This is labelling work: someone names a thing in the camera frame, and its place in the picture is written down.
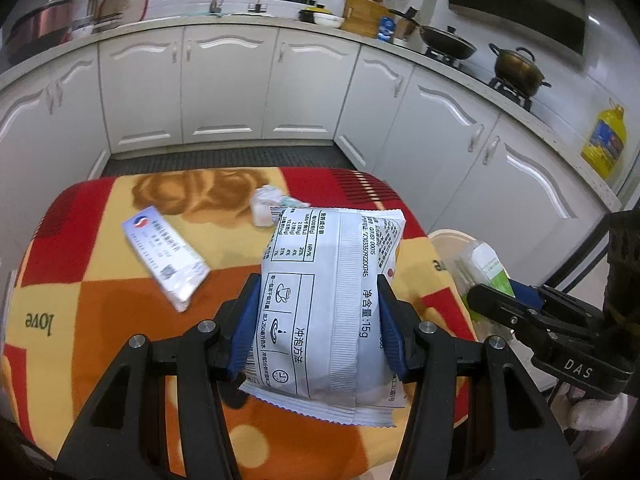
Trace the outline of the white gloved right hand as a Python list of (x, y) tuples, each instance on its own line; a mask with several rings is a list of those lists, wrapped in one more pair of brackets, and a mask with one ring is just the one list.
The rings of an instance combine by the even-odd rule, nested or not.
[(627, 419), (629, 398), (621, 393), (613, 400), (593, 399), (582, 389), (562, 386), (551, 411), (563, 428), (619, 432)]

